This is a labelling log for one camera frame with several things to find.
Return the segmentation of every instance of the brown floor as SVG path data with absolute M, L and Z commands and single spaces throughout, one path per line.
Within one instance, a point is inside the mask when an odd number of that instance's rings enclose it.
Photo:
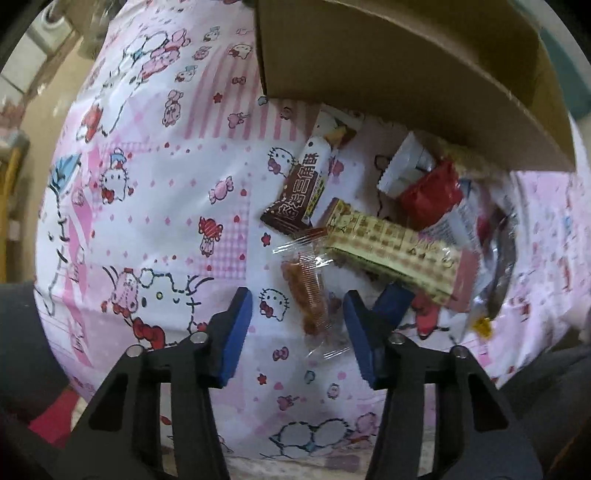
M 70 105 L 93 65 L 92 60 L 78 55 L 78 48 L 79 44 L 66 56 L 53 80 L 29 103 L 22 121 L 21 129 L 29 136 L 31 146 L 16 186 L 14 217 L 21 222 L 21 241 L 11 245 L 14 262 L 9 265 L 9 281 L 28 280 L 35 274 L 37 212 L 51 158 Z

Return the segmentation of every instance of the pink tablecloth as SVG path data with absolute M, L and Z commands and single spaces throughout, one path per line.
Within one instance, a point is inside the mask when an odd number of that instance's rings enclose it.
M 375 440 L 385 393 L 368 388 L 351 352 L 306 358 L 301 313 L 271 253 L 287 238 L 259 217 L 317 107 L 262 95 L 253 25 L 235 0 L 129 0 L 113 20 L 56 147 L 38 225 L 37 306 L 57 359 L 89 399 L 129 345 L 171 345 L 247 286 L 257 300 L 239 368 L 212 391 L 226 453 L 351 453 Z M 365 118 L 317 212 L 339 196 L 386 216 L 373 159 L 392 155 L 405 134 Z M 493 338 L 458 337 L 465 318 L 449 313 L 426 340 L 406 330 L 423 346 L 468 346 L 498 385 L 561 337 L 561 316 L 589 291 L 590 176 L 574 138 L 579 175 L 509 179 L 519 261 Z M 371 305 L 382 285 L 343 269 L 329 287 L 338 307 L 352 288 Z M 174 419 L 163 408 L 167 438 Z

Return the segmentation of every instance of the person's leg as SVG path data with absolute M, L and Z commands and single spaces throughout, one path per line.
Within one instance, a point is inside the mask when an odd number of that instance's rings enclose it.
M 45 337 L 33 283 L 0 285 L 0 404 L 28 422 L 67 385 Z
M 501 392 L 547 471 L 591 417 L 591 347 L 545 353 Z

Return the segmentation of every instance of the metal screw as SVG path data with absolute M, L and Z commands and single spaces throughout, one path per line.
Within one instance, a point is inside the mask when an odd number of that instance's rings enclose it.
M 388 337 L 388 342 L 393 345 L 402 345 L 406 341 L 406 337 L 400 332 L 392 332 Z
M 458 358 L 468 358 L 468 349 L 463 345 L 456 345 L 452 348 L 452 354 Z
M 144 353 L 144 347 L 141 345 L 131 345 L 127 347 L 125 353 L 130 357 L 140 356 L 142 353 Z
M 195 332 L 194 334 L 191 335 L 191 341 L 193 343 L 196 343 L 198 345 L 201 345 L 202 343 L 207 342 L 207 333 L 205 332 Z

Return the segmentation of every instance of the cardboard box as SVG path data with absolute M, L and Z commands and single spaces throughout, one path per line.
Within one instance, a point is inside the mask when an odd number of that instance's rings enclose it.
M 510 170 L 574 171 L 538 34 L 506 0 L 258 0 L 265 94 L 373 113 Z

